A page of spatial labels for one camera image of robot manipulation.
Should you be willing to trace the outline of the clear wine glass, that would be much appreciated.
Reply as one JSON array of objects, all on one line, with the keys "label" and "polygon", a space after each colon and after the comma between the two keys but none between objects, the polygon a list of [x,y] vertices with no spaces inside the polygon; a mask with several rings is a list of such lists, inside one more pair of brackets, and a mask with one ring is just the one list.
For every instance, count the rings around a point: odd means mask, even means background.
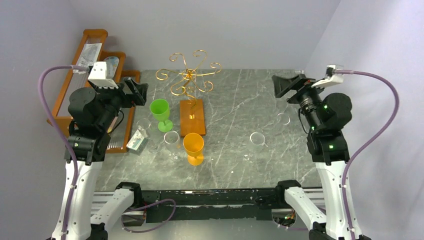
[{"label": "clear wine glass", "polygon": [[166,149],[169,151],[170,159],[174,162],[182,160],[183,155],[180,135],[176,131],[171,130],[164,134],[163,140]]},{"label": "clear wine glass", "polygon": [[260,132],[250,134],[248,141],[243,149],[243,160],[247,163],[255,162],[265,146],[265,136]]},{"label": "clear wine glass", "polygon": [[278,113],[274,122],[267,126],[264,131],[265,141],[264,144],[268,148],[274,148],[279,143],[284,129],[291,122],[291,118],[287,113]]}]

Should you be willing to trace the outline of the orange plastic goblet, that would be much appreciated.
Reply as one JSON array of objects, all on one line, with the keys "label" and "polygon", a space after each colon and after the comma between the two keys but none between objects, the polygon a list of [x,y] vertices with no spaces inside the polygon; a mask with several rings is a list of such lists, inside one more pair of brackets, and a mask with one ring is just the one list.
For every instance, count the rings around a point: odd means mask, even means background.
[{"label": "orange plastic goblet", "polygon": [[183,139],[183,147],[187,153],[188,163],[198,166],[204,161],[204,139],[198,133],[189,133]]}]

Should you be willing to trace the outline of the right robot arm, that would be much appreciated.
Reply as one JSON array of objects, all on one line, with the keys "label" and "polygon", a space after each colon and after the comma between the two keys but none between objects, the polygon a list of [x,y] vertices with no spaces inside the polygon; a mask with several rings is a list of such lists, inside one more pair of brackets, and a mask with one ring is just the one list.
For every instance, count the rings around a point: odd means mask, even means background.
[{"label": "right robot arm", "polygon": [[273,75],[271,79],[276,98],[295,91],[286,101],[299,105],[298,114],[304,115],[309,125],[307,148],[320,177],[325,212],[306,196],[296,180],[278,183],[276,204],[294,210],[311,240],[367,240],[356,219],[349,176],[345,173],[350,154],[342,129],[352,119],[351,99],[337,92],[321,99],[323,90],[315,88],[316,81],[303,74],[291,78]]}]

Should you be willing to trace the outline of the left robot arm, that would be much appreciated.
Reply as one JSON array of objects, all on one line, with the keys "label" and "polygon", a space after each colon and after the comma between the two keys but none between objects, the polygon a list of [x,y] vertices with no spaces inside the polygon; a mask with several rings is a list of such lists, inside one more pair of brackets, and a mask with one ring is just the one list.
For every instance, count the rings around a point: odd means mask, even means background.
[{"label": "left robot arm", "polygon": [[147,83],[128,77],[112,87],[91,83],[70,95],[65,190],[51,239],[105,240],[124,211],[144,206],[140,185],[121,182],[99,212],[91,213],[97,178],[111,140],[108,129],[121,109],[146,104],[148,88]]}]

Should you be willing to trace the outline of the small clear glass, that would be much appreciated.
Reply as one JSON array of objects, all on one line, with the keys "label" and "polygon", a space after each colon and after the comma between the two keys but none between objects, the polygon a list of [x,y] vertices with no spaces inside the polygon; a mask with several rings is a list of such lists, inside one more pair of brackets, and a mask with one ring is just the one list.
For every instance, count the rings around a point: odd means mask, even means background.
[{"label": "small clear glass", "polygon": [[151,137],[151,122],[149,119],[142,118],[137,121],[136,125],[138,131],[144,138],[149,139]]}]

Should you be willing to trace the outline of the wooden rack base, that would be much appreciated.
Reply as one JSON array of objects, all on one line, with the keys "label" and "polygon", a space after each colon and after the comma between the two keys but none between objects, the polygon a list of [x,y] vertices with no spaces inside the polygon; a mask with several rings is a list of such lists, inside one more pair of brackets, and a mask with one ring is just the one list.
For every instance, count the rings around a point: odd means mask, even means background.
[{"label": "wooden rack base", "polygon": [[203,100],[198,98],[196,103],[192,100],[181,100],[179,102],[180,112],[180,136],[184,138],[187,134],[196,133],[206,135],[205,113]]}]

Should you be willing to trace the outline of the green plastic goblet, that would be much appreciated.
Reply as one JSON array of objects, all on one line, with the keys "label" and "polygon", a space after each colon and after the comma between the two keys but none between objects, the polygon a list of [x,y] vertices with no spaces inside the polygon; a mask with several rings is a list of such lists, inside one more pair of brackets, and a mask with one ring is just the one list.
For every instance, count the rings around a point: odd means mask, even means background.
[{"label": "green plastic goblet", "polygon": [[149,106],[150,112],[153,117],[158,121],[157,128],[163,133],[167,133],[172,130],[173,122],[169,120],[170,117],[170,106],[165,99],[155,99]]}]

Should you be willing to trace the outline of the blue packaged item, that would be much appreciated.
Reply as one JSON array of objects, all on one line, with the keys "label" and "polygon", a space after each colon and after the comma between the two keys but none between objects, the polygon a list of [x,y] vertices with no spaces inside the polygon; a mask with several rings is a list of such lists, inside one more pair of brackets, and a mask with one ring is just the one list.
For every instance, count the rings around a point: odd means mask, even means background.
[{"label": "blue packaged item", "polygon": [[106,76],[109,79],[114,79],[120,61],[119,58],[108,56],[103,61],[106,62]]}]

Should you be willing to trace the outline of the small white packet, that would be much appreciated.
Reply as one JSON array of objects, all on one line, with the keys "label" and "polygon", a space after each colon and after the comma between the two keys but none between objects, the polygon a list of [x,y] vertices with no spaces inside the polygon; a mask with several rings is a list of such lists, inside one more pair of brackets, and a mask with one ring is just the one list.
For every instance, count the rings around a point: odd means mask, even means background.
[{"label": "small white packet", "polygon": [[148,136],[145,130],[136,130],[132,137],[129,139],[126,147],[133,153],[140,155],[148,143]]}]

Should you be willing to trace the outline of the white packaged item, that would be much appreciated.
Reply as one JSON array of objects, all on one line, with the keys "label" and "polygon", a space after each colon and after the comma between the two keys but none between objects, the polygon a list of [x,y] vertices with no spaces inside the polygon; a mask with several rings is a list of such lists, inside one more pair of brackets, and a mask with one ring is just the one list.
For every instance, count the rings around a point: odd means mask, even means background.
[{"label": "white packaged item", "polygon": [[83,46],[83,49],[81,50],[81,53],[78,57],[78,60],[76,62],[76,66],[84,67],[83,70],[74,69],[72,72],[74,74],[85,74],[90,66],[93,66],[94,63],[97,61],[101,48],[103,44],[102,43],[86,43]]}]

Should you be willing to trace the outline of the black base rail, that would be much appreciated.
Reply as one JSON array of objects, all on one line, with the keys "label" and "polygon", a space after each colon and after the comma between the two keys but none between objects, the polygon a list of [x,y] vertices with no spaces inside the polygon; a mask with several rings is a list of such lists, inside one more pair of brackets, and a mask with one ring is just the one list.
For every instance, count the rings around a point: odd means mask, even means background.
[{"label": "black base rail", "polygon": [[131,210],[146,216],[147,223],[190,220],[272,220],[273,214],[290,212],[283,188],[227,188],[142,190],[138,183],[121,182],[116,187],[134,192]]}]

